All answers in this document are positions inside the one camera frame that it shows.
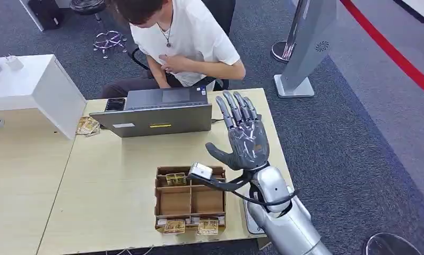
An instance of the laptop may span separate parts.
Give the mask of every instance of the laptop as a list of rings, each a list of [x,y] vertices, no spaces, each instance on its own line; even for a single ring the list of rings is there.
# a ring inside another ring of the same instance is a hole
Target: laptop
[[[208,131],[212,105],[205,87],[130,91],[124,110],[90,113],[119,137]]]

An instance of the cardboard box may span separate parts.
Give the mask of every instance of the cardboard box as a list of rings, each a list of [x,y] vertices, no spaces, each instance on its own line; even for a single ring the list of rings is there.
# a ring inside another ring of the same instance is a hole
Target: cardboard box
[[[225,170],[211,166],[212,176],[226,181]],[[155,228],[161,232],[167,219],[184,219],[186,230],[196,230],[200,218],[218,218],[219,229],[226,227],[226,193],[187,178],[186,186],[168,186],[167,174],[185,173],[189,166],[158,167],[155,178]]]

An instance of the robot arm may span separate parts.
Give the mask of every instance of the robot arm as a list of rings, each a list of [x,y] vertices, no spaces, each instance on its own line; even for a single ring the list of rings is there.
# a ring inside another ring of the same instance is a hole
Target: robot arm
[[[230,182],[220,182],[211,177],[211,168],[194,163],[189,176],[247,200],[250,215],[282,255],[331,254],[321,242],[310,221],[310,213],[296,197],[296,191],[287,186],[279,169],[270,166],[270,146],[265,128],[251,100],[234,92],[237,106],[228,91],[223,94],[232,115],[219,96],[217,103],[228,128],[232,153],[226,153],[212,143],[207,143],[206,148],[231,169],[243,169],[243,174]],[[248,183],[250,198],[236,192]]]

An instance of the table leg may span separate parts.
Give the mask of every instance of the table leg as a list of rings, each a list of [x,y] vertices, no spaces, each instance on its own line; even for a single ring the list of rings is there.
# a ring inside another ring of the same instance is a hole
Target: table leg
[[[268,239],[268,237],[260,237],[260,238],[257,238],[257,244],[258,244],[258,249],[263,250],[268,245],[271,244],[271,241],[270,241],[270,239]]]

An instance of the man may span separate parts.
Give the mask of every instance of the man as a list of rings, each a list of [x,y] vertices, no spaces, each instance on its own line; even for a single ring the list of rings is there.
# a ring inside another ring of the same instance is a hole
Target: man
[[[205,76],[243,79],[246,71],[229,38],[201,0],[111,0],[131,24],[154,79],[129,79],[103,88],[103,98],[131,90],[188,87]]]

